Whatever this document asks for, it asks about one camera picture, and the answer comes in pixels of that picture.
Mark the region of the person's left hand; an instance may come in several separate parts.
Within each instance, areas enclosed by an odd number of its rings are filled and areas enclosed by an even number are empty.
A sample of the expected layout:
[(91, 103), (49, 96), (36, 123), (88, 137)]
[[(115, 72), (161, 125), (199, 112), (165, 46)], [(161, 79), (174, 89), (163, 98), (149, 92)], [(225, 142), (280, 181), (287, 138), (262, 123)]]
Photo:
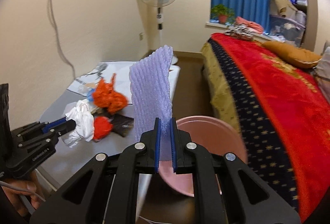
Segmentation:
[(2, 189), (15, 210), (22, 217), (28, 214), (28, 209), (22, 202), (21, 196), (30, 197), (31, 205), (35, 210), (41, 206), (42, 202), (45, 202), (45, 197), (35, 171), (32, 171), (24, 179), (5, 179), (4, 182), (5, 185), (2, 185)]

